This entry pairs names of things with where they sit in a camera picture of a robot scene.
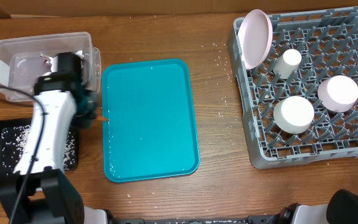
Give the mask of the carrot piece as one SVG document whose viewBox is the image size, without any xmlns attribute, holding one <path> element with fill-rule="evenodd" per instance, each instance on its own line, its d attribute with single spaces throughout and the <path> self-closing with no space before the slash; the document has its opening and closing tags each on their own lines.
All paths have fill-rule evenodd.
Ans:
<svg viewBox="0 0 358 224">
<path fill-rule="evenodd" d="M 106 118 L 106 117 L 104 117 L 104 116 L 97 116 L 97 117 L 96 117 L 96 120 L 98 120 L 98 121 L 103 121 L 103 122 L 109 121 L 109 119 Z"/>
</svg>

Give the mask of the white tissue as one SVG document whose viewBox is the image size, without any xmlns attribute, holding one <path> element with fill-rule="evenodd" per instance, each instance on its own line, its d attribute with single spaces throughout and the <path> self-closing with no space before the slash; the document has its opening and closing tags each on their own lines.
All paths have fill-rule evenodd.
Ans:
<svg viewBox="0 0 358 224">
<path fill-rule="evenodd" d="M 82 50 L 77 51 L 75 53 L 75 55 L 79 56 L 80 59 L 84 58 Z M 50 65 L 51 65 L 51 72 L 56 72 L 57 71 L 57 65 L 58 65 L 58 57 L 57 56 L 52 57 L 52 59 L 49 62 L 50 62 Z"/>
</svg>

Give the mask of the large white plate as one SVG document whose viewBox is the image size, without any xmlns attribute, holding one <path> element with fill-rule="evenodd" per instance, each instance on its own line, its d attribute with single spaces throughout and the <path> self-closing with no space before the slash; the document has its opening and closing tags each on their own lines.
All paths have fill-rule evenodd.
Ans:
<svg viewBox="0 0 358 224">
<path fill-rule="evenodd" d="M 273 29 L 268 15 L 254 9 L 245 16 L 238 32 L 241 59 L 247 70 L 258 67 L 270 51 Z"/>
</svg>

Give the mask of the white cup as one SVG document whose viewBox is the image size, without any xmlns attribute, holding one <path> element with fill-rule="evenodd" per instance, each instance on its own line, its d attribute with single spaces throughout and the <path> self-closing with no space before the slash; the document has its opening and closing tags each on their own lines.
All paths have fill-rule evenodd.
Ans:
<svg viewBox="0 0 358 224">
<path fill-rule="evenodd" d="M 275 75 L 280 74 L 280 78 L 286 80 L 292 72 L 297 71 L 302 60 L 301 53 L 295 49 L 288 49 L 277 60 L 273 68 Z"/>
</svg>

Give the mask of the small white bowl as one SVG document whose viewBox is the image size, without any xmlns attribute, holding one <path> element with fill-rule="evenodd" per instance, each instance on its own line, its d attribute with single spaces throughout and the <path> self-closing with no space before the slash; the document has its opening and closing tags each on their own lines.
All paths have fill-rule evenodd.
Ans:
<svg viewBox="0 0 358 224">
<path fill-rule="evenodd" d="M 310 127 L 314 118 L 314 108 L 306 98 L 291 96 L 276 104 L 273 118 L 282 131 L 300 134 Z"/>
</svg>

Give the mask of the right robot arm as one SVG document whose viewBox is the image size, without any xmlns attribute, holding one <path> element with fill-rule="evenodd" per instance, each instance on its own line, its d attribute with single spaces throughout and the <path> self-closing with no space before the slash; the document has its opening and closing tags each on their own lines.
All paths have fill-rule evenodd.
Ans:
<svg viewBox="0 0 358 224">
<path fill-rule="evenodd" d="M 273 215 L 267 223 L 287 224 L 358 224 L 358 195 L 341 189 L 327 204 L 301 205 L 293 203 Z"/>
</svg>

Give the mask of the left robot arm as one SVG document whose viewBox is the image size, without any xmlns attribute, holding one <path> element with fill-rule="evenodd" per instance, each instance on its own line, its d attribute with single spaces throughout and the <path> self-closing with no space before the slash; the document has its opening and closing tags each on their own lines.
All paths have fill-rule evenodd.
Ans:
<svg viewBox="0 0 358 224">
<path fill-rule="evenodd" d="M 114 223 L 109 210 L 84 205 L 64 173 L 70 127 L 88 128 L 96 119 L 98 94 L 83 81 L 84 60 L 73 52 L 49 60 L 38 77 L 27 143 L 11 175 L 0 178 L 0 203 L 9 223 Z"/>
</svg>

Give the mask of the grey dishwasher rack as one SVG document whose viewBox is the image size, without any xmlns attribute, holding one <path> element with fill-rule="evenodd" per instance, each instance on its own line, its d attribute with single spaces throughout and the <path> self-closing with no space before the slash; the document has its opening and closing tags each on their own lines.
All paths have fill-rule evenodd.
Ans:
<svg viewBox="0 0 358 224">
<path fill-rule="evenodd" d="M 251 164 L 258 169 L 297 166 L 341 157 L 358 157 L 358 100 L 344 113 L 329 111 L 318 98 L 323 81 L 345 75 L 358 85 L 358 6 L 272 14 L 273 41 L 265 61 L 247 70 L 241 60 L 237 18 L 227 40 L 232 72 L 242 103 L 242 123 Z M 275 75 L 288 49 L 301 53 L 297 71 Z M 275 105 L 290 96 L 311 102 L 314 118 L 301 134 L 275 123 Z"/>
</svg>

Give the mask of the teal serving tray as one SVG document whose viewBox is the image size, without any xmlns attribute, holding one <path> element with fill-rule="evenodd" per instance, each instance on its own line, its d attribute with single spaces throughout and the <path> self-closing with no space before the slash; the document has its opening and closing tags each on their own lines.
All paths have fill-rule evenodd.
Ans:
<svg viewBox="0 0 358 224">
<path fill-rule="evenodd" d="M 103 169 L 123 183 L 189 175 L 200 164 L 193 95 L 180 59 L 110 65 L 102 74 Z"/>
</svg>

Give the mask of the clear plastic storage bin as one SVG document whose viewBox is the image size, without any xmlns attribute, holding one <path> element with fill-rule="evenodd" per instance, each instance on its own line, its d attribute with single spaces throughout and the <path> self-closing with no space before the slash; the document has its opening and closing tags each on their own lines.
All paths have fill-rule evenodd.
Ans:
<svg viewBox="0 0 358 224">
<path fill-rule="evenodd" d="M 82 50 L 83 84 L 100 91 L 101 55 L 87 32 L 38 35 L 0 40 L 0 85 L 27 93 L 34 92 L 38 77 L 51 73 L 40 53 L 55 57 L 59 53 Z"/>
</svg>

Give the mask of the pile of white rice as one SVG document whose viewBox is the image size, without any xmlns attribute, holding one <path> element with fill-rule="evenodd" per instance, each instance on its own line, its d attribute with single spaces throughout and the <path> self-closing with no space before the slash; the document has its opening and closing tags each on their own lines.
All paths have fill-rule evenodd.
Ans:
<svg viewBox="0 0 358 224">
<path fill-rule="evenodd" d="M 30 125 L 3 128 L 0 143 L 0 171 L 4 175 L 11 174 L 22 157 L 30 132 Z M 73 170 L 77 167 L 78 132 L 71 128 L 65 143 L 63 168 Z"/>
</svg>

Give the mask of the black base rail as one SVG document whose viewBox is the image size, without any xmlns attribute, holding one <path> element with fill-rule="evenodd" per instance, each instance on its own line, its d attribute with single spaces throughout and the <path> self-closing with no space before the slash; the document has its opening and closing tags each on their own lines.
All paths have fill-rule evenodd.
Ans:
<svg viewBox="0 0 358 224">
<path fill-rule="evenodd" d="M 245 218 L 191 218 L 145 220 L 143 218 L 112 218 L 113 224 L 266 224 L 274 223 L 276 215 L 251 215 Z"/>
</svg>

